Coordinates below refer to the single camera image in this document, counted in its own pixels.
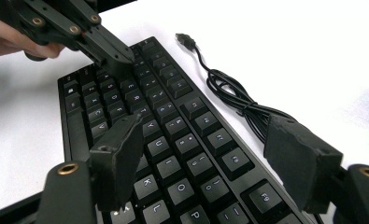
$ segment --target hand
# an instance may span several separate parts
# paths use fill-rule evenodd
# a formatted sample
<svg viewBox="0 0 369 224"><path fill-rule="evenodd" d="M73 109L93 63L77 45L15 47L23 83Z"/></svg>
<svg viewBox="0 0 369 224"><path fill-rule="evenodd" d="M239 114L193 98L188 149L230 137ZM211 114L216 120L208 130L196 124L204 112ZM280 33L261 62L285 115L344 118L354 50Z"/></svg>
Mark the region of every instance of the hand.
<svg viewBox="0 0 369 224"><path fill-rule="evenodd" d="M64 46L56 43L37 45L27 36L0 21L0 56L24 50L39 58L56 58L63 48Z"/></svg>

